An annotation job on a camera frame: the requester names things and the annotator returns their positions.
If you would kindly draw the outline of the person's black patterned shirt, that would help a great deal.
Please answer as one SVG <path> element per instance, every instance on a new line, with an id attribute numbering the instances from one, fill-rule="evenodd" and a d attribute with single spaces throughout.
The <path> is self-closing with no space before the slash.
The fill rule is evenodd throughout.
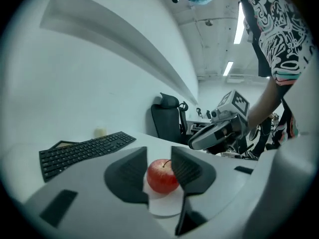
<path id="1" fill-rule="evenodd" d="M 318 52 L 314 38 L 291 0 L 241 0 L 245 20 L 253 33 L 253 47 L 261 62 L 259 76 L 271 77 L 284 108 L 273 131 L 273 146 L 298 136 L 296 119 L 284 95 Z"/>

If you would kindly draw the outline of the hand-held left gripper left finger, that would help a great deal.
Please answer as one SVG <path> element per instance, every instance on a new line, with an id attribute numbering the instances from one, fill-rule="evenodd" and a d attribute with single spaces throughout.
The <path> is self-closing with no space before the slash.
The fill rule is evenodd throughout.
<path id="1" fill-rule="evenodd" d="M 147 148 L 122 150 L 72 165 L 25 203 L 49 239 L 170 239 L 143 191 Z"/>

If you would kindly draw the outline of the black computer keyboard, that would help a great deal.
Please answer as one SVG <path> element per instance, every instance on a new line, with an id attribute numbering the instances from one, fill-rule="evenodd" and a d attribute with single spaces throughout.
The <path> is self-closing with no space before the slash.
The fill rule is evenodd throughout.
<path id="1" fill-rule="evenodd" d="M 46 183 L 73 164 L 117 152 L 134 141 L 136 138 L 120 131 L 70 146 L 41 150 L 39 163 L 43 180 Z"/>

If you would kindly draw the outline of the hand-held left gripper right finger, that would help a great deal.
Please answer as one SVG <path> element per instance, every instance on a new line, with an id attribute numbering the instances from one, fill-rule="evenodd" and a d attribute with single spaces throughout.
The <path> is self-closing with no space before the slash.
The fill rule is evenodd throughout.
<path id="1" fill-rule="evenodd" d="M 171 167 L 183 189 L 175 235 L 180 237 L 207 224 L 235 198 L 256 165 L 252 160 L 172 146 Z"/>

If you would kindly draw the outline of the red apple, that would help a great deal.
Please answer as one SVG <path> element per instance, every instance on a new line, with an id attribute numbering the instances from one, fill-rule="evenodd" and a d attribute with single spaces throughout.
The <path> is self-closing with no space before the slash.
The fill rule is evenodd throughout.
<path id="1" fill-rule="evenodd" d="M 147 182 L 151 189 L 159 194 L 167 195 L 179 186 L 171 164 L 170 159 L 158 159 L 153 161 L 147 169 Z"/>

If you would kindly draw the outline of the large black office chair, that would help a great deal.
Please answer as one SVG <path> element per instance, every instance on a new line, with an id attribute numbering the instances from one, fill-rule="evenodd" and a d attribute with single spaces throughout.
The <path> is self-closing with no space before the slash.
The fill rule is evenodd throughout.
<path id="1" fill-rule="evenodd" d="M 176 97 L 161 93 L 161 101 L 151 106 L 151 114 L 158 138 L 188 145 L 191 136 L 181 134 L 179 104 Z"/>

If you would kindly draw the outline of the white plate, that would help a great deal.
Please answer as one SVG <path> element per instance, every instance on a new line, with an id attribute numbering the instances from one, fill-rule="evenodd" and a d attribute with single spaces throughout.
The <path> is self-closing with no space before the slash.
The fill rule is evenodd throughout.
<path id="1" fill-rule="evenodd" d="M 155 192 L 147 182 L 144 175 L 143 191 L 149 196 L 149 212 L 155 216 L 168 217 L 180 214 L 183 204 L 183 189 L 178 186 L 169 194 Z"/>

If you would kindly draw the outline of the small black office chair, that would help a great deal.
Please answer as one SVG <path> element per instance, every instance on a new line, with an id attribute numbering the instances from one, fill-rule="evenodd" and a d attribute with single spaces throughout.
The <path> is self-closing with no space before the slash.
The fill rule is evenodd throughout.
<path id="1" fill-rule="evenodd" d="M 187 133 L 186 111 L 188 111 L 188 104 L 186 102 L 179 104 L 178 110 L 179 110 L 181 134 L 186 135 Z"/>

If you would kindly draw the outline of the ceiling light strip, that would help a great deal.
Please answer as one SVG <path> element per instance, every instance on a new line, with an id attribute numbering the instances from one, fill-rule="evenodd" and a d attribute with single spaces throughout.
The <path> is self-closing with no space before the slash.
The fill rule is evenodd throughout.
<path id="1" fill-rule="evenodd" d="M 225 68 L 224 73 L 223 73 L 223 76 L 225 76 L 225 77 L 228 76 L 228 74 L 232 68 L 232 65 L 233 65 L 233 61 L 229 61 L 227 63 L 226 68 Z"/>
<path id="2" fill-rule="evenodd" d="M 242 36 L 244 33 L 244 29 L 245 29 L 244 20 L 245 20 L 245 15 L 244 15 L 242 3 L 239 2 L 237 27 L 236 27 L 236 32 L 235 32 L 233 44 L 240 44 L 241 43 Z"/>

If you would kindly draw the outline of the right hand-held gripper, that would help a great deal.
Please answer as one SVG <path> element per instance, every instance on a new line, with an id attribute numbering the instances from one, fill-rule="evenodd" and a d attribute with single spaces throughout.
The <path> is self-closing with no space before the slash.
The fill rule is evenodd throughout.
<path id="1" fill-rule="evenodd" d="M 250 103 L 237 90 L 230 91 L 211 112 L 213 123 L 193 135 L 188 146 L 194 150 L 207 149 L 213 155 L 230 151 L 238 153 L 237 139 L 249 133 L 249 107 Z"/>

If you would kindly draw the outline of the white square desk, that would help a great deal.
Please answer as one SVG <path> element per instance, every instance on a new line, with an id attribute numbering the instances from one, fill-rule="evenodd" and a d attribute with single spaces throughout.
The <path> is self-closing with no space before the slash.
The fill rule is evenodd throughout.
<path id="1" fill-rule="evenodd" d="M 148 164 L 157 159 L 169 159 L 173 142 L 162 140 L 147 134 L 132 132 L 136 141 L 126 148 L 146 146 L 148 148 Z M 0 175 L 5 181 L 9 195 L 21 203 L 25 203 L 36 191 L 44 186 L 38 153 L 49 149 L 57 140 L 33 140 L 18 142 L 5 152 L 0 161 Z M 176 219 L 178 215 L 160 217 L 160 220 Z"/>

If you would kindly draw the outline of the person's right forearm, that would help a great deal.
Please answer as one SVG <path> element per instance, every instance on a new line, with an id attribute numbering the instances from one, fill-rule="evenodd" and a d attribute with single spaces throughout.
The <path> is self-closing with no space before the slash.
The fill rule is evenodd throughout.
<path id="1" fill-rule="evenodd" d="M 248 129 L 251 130 L 268 118 L 280 105 L 281 97 L 275 80 L 271 77 L 257 103 L 248 113 Z"/>

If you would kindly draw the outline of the house-shaped wooden picture frame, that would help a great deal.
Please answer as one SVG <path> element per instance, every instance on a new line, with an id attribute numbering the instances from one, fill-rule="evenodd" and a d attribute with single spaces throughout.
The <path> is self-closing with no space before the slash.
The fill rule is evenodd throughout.
<path id="1" fill-rule="evenodd" d="M 50 147 L 50 149 L 55 149 L 55 148 L 60 148 L 60 147 L 65 147 L 65 146 L 70 146 L 70 145 L 74 145 L 77 142 L 73 142 L 73 141 L 64 141 L 61 140 L 59 142 L 57 142 L 56 144 L 54 144 L 52 147 Z"/>

